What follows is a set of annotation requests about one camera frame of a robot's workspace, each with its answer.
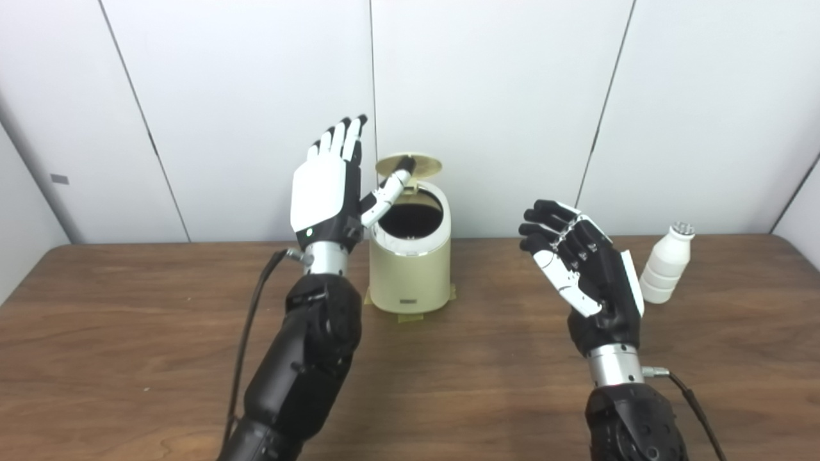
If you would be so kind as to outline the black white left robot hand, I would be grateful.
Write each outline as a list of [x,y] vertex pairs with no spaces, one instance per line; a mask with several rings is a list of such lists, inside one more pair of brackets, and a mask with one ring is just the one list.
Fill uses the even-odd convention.
[[328,128],[293,173],[290,224],[301,249],[330,242],[351,253],[412,178],[418,163],[401,156],[377,188],[360,195],[361,132],[366,123],[367,116],[360,115]]

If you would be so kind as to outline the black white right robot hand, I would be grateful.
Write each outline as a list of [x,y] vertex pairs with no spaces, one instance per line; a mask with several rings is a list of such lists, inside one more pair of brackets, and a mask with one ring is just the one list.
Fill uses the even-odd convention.
[[644,298],[632,254],[562,202],[539,199],[523,219],[520,248],[569,303],[566,323],[577,350],[588,356],[610,344],[639,348]]

